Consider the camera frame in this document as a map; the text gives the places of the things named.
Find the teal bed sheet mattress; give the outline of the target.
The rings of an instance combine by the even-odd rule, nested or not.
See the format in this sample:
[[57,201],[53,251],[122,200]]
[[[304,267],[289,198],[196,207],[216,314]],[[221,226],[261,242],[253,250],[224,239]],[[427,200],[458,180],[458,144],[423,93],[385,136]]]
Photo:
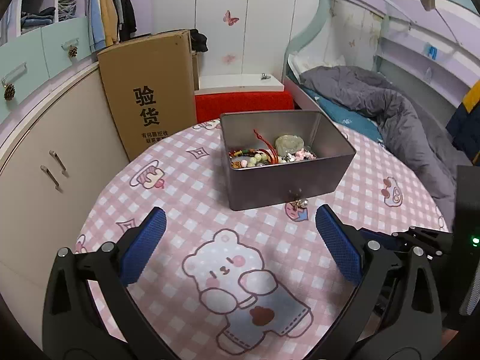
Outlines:
[[352,129],[372,141],[376,141],[380,145],[384,145],[383,137],[378,130],[374,121],[360,115],[354,111],[349,111],[347,108],[337,105],[329,99],[321,96],[315,91],[300,86],[300,88],[320,107],[332,121]]

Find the pink checkered bear tablecloth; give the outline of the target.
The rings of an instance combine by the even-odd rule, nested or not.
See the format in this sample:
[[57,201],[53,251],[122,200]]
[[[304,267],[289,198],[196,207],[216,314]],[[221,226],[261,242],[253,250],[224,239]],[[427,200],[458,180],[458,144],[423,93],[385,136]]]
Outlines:
[[[447,231],[448,225],[415,174],[377,142],[342,127],[355,157],[335,191],[289,203],[230,210],[221,166],[218,121],[190,127],[153,145],[126,166],[99,195],[80,231],[76,251],[116,242],[154,207],[167,229],[140,279],[129,291],[167,345],[182,359],[226,359],[218,345],[224,328],[249,336],[245,359],[301,359],[324,335],[352,292],[315,226],[328,205],[356,228],[395,233],[411,226]],[[281,287],[307,308],[307,330],[283,336],[253,328],[244,316],[214,314],[182,263],[224,229],[257,251]]]

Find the beige low cabinet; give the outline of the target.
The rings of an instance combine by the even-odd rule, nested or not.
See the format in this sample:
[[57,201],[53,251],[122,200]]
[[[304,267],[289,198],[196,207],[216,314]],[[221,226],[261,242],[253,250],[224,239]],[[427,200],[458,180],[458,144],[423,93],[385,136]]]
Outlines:
[[42,100],[1,148],[1,296],[36,345],[55,255],[76,244],[127,162],[97,65]]

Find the small silver bell charm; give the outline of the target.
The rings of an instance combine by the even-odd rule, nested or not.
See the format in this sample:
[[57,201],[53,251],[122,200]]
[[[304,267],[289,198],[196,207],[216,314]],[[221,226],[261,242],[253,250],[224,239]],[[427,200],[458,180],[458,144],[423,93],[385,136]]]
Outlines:
[[308,199],[303,197],[301,192],[294,193],[290,191],[289,197],[291,198],[290,204],[295,210],[304,210],[308,207]]

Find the mint green drawer unit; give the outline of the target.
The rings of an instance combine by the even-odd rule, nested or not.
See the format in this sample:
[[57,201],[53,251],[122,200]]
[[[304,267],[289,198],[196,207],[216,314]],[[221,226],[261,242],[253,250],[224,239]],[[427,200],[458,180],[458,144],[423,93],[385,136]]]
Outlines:
[[35,29],[1,46],[1,119],[47,80],[90,54],[85,17]]

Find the white wardrobe with butterfly stickers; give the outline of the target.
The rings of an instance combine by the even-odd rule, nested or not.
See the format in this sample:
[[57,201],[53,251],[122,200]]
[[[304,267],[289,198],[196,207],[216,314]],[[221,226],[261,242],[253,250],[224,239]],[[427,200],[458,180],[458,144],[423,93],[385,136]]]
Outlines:
[[151,0],[155,33],[197,29],[208,38],[201,77],[269,73],[281,79],[288,44],[319,0]]

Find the black clothes pile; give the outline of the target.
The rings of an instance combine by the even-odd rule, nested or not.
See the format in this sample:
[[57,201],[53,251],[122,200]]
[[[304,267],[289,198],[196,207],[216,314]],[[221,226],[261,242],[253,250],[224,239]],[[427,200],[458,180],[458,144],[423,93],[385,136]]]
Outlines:
[[199,30],[196,28],[192,28],[190,30],[190,43],[191,43],[191,48],[193,52],[196,53],[205,53],[208,52],[208,38],[202,34],[199,33]]

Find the grey quilt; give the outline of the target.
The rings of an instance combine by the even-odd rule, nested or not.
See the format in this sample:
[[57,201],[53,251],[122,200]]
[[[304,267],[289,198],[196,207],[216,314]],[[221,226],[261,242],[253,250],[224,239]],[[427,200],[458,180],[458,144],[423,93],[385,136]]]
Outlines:
[[453,225],[457,168],[471,162],[430,113],[384,76],[361,67],[315,67],[301,73],[299,82],[374,120],[386,148],[416,174],[445,224]]

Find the tall brown cardboard box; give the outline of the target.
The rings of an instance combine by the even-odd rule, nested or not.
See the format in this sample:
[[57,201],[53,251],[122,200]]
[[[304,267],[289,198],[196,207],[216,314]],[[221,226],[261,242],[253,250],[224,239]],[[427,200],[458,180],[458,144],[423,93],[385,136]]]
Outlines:
[[122,42],[99,52],[97,60],[129,160],[197,124],[188,30]]

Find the grey metal tin box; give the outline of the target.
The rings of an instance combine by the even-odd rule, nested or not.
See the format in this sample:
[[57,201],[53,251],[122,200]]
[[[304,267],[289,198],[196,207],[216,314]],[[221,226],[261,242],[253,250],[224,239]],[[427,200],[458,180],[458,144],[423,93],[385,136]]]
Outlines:
[[[220,117],[222,160],[229,206],[244,211],[290,203],[290,191],[303,197],[329,194],[337,188],[356,149],[320,111],[256,111]],[[282,135],[304,140],[317,156],[296,162],[278,155]]]

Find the red storage bench white top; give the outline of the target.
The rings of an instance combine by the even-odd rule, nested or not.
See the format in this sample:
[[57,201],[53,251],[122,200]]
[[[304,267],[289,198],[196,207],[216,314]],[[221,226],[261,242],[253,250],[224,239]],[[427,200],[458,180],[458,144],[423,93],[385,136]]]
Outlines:
[[219,119],[225,113],[292,111],[293,96],[274,76],[261,74],[201,76],[195,91],[197,121]]

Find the hanging clothes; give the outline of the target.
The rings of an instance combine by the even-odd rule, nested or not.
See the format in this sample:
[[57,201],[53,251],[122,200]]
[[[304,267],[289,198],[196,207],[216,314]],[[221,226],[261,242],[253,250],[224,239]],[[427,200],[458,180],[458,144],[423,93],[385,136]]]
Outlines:
[[131,0],[85,0],[85,14],[92,52],[129,41],[137,32]]

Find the pale jade pendant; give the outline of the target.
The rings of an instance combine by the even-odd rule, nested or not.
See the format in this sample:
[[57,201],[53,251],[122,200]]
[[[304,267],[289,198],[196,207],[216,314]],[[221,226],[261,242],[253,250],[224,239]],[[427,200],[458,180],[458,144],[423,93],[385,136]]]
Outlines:
[[275,149],[279,156],[285,157],[287,155],[294,155],[299,150],[304,148],[304,140],[296,135],[282,135],[275,141]]

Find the pink charm earrings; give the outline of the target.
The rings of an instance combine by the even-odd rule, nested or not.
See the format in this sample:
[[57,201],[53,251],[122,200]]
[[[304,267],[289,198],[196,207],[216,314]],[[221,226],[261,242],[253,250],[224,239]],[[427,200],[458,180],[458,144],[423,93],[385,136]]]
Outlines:
[[296,162],[305,161],[305,160],[314,160],[314,159],[317,159],[317,156],[308,150],[302,149],[302,150],[298,150],[295,153]]

